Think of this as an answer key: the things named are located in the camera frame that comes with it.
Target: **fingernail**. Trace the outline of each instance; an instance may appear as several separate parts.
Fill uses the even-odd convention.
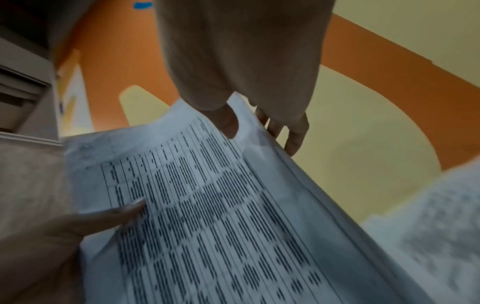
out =
[[[124,208],[125,209],[132,209],[132,208],[137,208],[140,205],[144,205],[146,203],[146,200],[144,197],[137,198],[130,204],[126,205]]]

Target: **hand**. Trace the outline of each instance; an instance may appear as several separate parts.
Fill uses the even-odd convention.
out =
[[[305,138],[322,42],[335,0],[157,0],[163,56],[180,96],[227,137],[237,91],[293,156]]]
[[[144,206],[139,199],[121,208],[65,215],[0,240],[0,302],[83,302],[80,242],[135,219]]]

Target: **finger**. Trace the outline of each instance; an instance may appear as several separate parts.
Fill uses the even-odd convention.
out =
[[[239,130],[239,120],[230,105],[225,103],[217,110],[205,111],[199,110],[204,114],[215,127],[225,136],[232,139]]]
[[[304,142],[309,127],[310,125],[306,114],[301,117],[298,123],[288,127],[290,132],[288,133],[288,139],[285,143],[285,152],[288,155],[294,156],[295,153],[297,153]]]
[[[114,228],[135,219],[145,207],[144,198],[139,198],[124,207],[89,214],[75,214],[66,221],[66,230],[81,237]]]
[[[270,135],[272,135],[273,138],[277,139],[283,127],[284,126],[278,123],[275,119],[270,119],[268,128],[266,130],[270,133]]]
[[[263,126],[265,126],[269,121],[269,117],[259,107],[255,109],[255,116],[258,118],[258,121],[260,121]]]

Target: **blue mark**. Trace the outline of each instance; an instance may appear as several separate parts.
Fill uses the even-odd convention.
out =
[[[154,6],[153,2],[135,2],[133,8],[136,10],[146,10]]]

